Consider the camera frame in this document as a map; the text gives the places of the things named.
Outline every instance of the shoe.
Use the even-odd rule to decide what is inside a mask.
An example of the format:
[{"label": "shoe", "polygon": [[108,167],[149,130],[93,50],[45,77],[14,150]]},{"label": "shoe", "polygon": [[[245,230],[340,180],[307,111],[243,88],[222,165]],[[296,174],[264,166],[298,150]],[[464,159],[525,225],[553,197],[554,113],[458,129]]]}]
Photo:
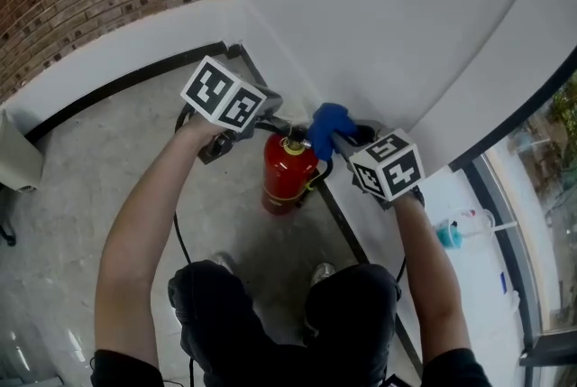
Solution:
[{"label": "shoe", "polygon": [[216,265],[220,265],[222,267],[225,267],[225,269],[228,270],[230,274],[234,275],[234,260],[229,254],[216,253],[215,255],[210,257],[208,260],[216,263]]},{"label": "shoe", "polygon": [[331,263],[323,262],[318,264],[310,279],[310,287],[312,288],[315,284],[318,284],[322,280],[326,280],[329,276],[332,276],[335,273],[336,269]]}]

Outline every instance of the concrete floor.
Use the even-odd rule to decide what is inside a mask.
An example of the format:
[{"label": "concrete floor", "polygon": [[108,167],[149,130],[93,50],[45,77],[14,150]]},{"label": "concrete floor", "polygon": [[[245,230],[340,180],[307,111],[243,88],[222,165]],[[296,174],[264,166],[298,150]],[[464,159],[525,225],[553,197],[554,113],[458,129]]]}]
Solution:
[{"label": "concrete floor", "polygon": [[[221,60],[251,78],[240,59]],[[46,158],[41,189],[12,195],[5,208],[18,245],[0,243],[0,373],[25,381],[57,374],[67,385],[90,385],[102,247],[130,189],[171,137],[184,105],[179,92],[195,67],[109,97],[40,142]],[[272,217],[261,207],[267,136],[258,131],[210,165],[195,164],[179,201],[180,227],[192,260],[229,253],[268,334],[279,343],[299,343],[310,273],[323,261],[341,269],[355,260],[317,194],[288,217]],[[151,300],[162,374],[188,385],[188,357],[166,292],[185,264],[172,233]],[[397,338],[389,373],[418,385]],[[196,369],[196,385],[201,376]]]}]

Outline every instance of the blue glove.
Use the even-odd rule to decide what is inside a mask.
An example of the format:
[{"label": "blue glove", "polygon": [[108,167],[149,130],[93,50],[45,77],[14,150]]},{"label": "blue glove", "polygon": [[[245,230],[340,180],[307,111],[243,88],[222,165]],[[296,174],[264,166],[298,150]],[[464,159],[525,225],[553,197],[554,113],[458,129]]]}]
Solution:
[{"label": "blue glove", "polygon": [[313,143],[316,157],[328,161],[333,156],[334,143],[331,134],[335,131],[351,135],[357,125],[348,116],[349,111],[336,103],[323,103],[313,115],[313,123],[308,128],[307,139]]}]

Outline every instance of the red fire extinguisher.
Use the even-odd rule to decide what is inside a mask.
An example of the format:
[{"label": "red fire extinguisher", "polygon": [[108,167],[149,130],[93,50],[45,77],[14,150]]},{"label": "red fire extinguisher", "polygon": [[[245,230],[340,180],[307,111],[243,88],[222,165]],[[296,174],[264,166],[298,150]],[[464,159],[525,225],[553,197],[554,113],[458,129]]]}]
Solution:
[{"label": "red fire extinguisher", "polygon": [[302,143],[273,134],[264,146],[262,205],[281,216],[294,209],[308,190],[318,159]]}]

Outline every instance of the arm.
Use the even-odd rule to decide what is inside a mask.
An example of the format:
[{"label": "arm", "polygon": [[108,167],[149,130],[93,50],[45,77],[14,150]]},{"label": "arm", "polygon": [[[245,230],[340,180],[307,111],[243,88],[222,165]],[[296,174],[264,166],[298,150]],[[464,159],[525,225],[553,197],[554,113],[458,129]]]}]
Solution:
[{"label": "arm", "polygon": [[151,288],[182,186],[200,149],[222,128],[195,115],[133,188],[106,239],[96,285],[96,349],[158,367]]},{"label": "arm", "polygon": [[421,326],[423,363],[455,348],[471,348],[459,282],[425,210],[412,194],[394,206]]}]

